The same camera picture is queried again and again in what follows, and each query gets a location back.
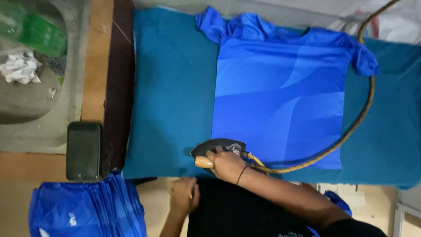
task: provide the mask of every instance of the black t-shirt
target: black t-shirt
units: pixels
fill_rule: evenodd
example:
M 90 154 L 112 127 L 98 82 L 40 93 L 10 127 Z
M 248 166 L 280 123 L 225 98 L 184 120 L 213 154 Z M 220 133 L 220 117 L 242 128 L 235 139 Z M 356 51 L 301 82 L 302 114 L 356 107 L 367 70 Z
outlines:
M 199 179 L 200 204 L 189 216 L 187 237 L 312 237 L 296 216 L 236 185 Z M 377 227 L 353 219 L 331 224 L 321 237 L 386 237 Z

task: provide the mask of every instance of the hand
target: hand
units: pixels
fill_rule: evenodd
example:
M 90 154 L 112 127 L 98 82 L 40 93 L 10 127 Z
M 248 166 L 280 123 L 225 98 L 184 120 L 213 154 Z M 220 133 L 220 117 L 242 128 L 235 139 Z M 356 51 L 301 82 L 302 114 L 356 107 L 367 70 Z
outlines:
M 199 205 L 199 185 L 197 179 L 192 177 L 180 178 L 173 181 L 170 193 L 170 215 L 185 218 Z
M 233 152 L 224 152 L 219 145 L 216 154 L 207 151 L 206 156 L 212 161 L 211 171 L 220 179 L 233 184 L 237 183 L 238 177 L 245 167 L 245 162 Z

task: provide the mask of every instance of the crumpled paper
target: crumpled paper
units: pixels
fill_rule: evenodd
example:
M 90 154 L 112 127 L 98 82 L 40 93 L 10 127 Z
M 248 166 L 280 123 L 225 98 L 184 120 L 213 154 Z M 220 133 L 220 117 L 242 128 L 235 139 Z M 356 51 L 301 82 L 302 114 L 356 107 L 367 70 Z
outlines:
M 29 82 L 40 83 L 41 80 L 35 73 L 42 63 L 34 58 L 34 52 L 28 51 L 21 54 L 9 55 L 6 63 L 0 64 L 0 72 L 6 82 L 14 81 L 22 84 Z

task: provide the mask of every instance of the blue t-shirt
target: blue t-shirt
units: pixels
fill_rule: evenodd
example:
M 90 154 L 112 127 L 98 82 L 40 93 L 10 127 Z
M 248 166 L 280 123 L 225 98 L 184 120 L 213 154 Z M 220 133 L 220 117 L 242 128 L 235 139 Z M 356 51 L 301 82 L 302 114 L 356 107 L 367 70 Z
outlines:
M 226 22 L 211 7 L 196 21 L 220 44 L 212 138 L 247 143 L 269 167 L 295 164 L 340 138 L 350 62 L 360 75 L 378 73 L 375 56 L 344 32 L 298 35 L 253 13 Z M 340 169 L 340 150 L 312 167 Z

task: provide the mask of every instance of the person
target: person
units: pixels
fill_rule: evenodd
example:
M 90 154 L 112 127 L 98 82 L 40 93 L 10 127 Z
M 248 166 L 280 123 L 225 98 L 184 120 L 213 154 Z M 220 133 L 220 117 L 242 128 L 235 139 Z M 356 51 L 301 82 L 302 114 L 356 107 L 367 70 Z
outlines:
M 172 183 L 170 212 L 160 237 L 386 237 L 352 219 L 325 196 L 305 186 L 247 167 L 233 152 L 208 151 L 218 179 L 181 178 Z

